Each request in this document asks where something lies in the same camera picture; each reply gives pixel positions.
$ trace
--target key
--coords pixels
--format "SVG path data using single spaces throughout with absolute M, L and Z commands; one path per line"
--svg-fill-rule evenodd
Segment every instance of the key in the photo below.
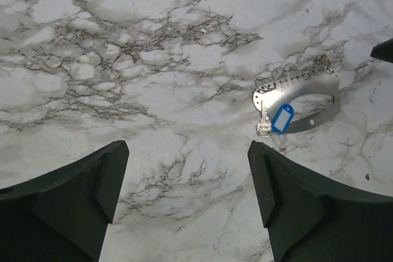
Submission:
M 271 137 L 271 121 L 269 119 L 266 106 L 263 101 L 261 101 L 260 112 L 261 119 L 260 122 L 257 124 L 257 134 L 259 137 Z

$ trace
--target gray marble vein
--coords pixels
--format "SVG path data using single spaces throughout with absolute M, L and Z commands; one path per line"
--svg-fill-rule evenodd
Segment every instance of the gray marble vein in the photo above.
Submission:
M 125 139 L 101 261 L 273 261 L 246 155 L 254 80 L 325 52 L 340 114 L 263 141 L 393 196 L 393 68 L 370 58 L 392 37 L 393 0 L 0 0 L 0 186 Z

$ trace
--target marble countertop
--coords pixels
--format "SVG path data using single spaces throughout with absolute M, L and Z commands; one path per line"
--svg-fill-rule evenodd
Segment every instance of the marble countertop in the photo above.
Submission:
M 393 196 L 393 0 L 0 0 L 0 187 L 117 139 L 130 159 L 102 262 L 272 261 L 247 160 L 254 80 L 326 52 L 342 108 L 264 139 Z

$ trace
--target black object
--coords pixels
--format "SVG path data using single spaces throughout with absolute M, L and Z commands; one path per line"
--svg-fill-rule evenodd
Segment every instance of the black object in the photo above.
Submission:
M 0 190 L 0 261 L 98 261 L 128 159 L 125 141 Z
M 275 262 L 393 261 L 393 198 L 331 180 L 262 143 L 248 158 Z
M 371 57 L 393 63 L 393 39 L 375 46 L 371 52 Z

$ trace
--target blue key tag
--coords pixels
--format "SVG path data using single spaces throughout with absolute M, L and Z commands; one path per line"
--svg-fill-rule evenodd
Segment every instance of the blue key tag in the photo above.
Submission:
M 271 123 L 271 130 L 276 134 L 284 134 L 294 115 L 294 108 L 290 104 L 283 104 Z

